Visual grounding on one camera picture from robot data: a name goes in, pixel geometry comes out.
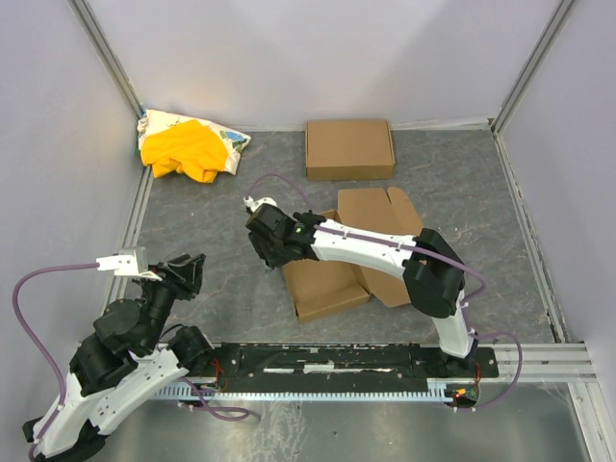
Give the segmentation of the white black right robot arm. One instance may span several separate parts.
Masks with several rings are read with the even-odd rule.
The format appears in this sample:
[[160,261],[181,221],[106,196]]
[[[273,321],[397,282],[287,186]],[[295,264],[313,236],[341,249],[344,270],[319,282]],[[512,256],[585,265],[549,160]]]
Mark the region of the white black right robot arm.
[[420,235],[392,235],[353,228],[311,211],[285,214],[265,197],[244,198],[248,237],[271,269],[294,261],[342,262],[376,270],[400,280],[411,304],[429,316],[439,348],[467,359],[476,345],[464,309],[485,289],[485,279],[466,266],[442,236],[423,229]]

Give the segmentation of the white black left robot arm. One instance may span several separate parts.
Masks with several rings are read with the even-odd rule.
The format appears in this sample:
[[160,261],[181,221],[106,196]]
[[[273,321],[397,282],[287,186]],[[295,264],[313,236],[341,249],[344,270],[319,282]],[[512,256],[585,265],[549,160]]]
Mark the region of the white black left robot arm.
[[44,416],[22,426],[32,461],[86,461],[135,409],[167,384],[205,363],[213,346],[196,326],[161,337],[177,300],[200,292],[204,254],[184,254],[149,265],[141,247],[125,248],[85,265],[128,277],[141,287],[136,299],[119,298],[94,321],[67,373],[53,358],[59,395]]

